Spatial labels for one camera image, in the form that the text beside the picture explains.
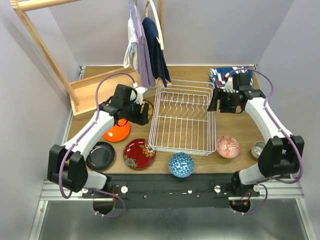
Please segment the white wire dish rack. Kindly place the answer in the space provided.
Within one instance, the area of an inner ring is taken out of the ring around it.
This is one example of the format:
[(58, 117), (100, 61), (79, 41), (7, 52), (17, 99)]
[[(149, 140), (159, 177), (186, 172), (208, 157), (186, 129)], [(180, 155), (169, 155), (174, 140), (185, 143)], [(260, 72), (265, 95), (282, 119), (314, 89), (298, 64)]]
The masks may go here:
[(157, 151), (208, 156), (216, 151), (211, 82), (173, 79), (155, 92), (148, 142)]

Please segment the red white patterned bowl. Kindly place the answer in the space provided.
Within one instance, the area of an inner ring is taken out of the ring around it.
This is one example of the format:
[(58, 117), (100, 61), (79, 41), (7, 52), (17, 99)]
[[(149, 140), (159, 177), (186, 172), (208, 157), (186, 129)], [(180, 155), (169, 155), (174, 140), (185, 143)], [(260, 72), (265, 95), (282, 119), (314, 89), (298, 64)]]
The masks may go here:
[(232, 136), (221, 136), (216, 141), (217, 153), (226, 159), (233, 159), (240, 153), (240, 144)]

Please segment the white brown metal cup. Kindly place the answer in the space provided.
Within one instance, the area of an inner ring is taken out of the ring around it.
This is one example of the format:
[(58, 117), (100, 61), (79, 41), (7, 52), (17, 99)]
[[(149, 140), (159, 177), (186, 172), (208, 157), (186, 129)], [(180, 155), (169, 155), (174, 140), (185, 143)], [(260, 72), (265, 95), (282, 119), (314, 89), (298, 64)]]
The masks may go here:
[(249, 150), (249, 156), (253, 159), (253, 160), (257, 160), (264, 147), (265, 147), (266, 143), (264, 141), (258, 141), (256, 142), (253, 147)]

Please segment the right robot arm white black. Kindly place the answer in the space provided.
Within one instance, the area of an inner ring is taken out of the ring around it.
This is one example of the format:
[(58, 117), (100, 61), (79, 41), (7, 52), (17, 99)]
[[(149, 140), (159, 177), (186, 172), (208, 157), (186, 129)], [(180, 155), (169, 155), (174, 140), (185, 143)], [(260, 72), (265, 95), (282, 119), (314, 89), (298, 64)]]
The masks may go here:
[(224, 76), (225, 86), (213, 90), (207, 109), (234, 114), (240, 108), (253, 119), (263, 136), (265, 146), (257, 163), (232, 175), (230, 191), (236, 196), (268, 180), (294, 184), (303, 175), (304, 139), (293, 135), (279, 121), (269, 106), (270, 95), (252, 87), (250, 71), (243, 68), (228, 72)]

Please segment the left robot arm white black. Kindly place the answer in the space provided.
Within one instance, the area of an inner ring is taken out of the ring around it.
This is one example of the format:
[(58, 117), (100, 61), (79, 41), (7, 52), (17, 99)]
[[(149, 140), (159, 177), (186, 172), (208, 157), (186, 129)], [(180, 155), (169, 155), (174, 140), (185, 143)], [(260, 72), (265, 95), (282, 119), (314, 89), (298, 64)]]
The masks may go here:
[(125, 119), (140, 126), (148, 120), (148, 105), (142, 105), (147, 88), (132, 88), (118, 84), (113, 96), (98, 104), (96, 112), (89, 122), (63, 145), (53, 145), (49, 150), (47, 179), (59, 185), (61, 190), (79, 192), (93, 189), (101, 198), (111, 191), (108, 177), (97, 171), (89, 171), (86, 159), (96, 143), (120, 119)]

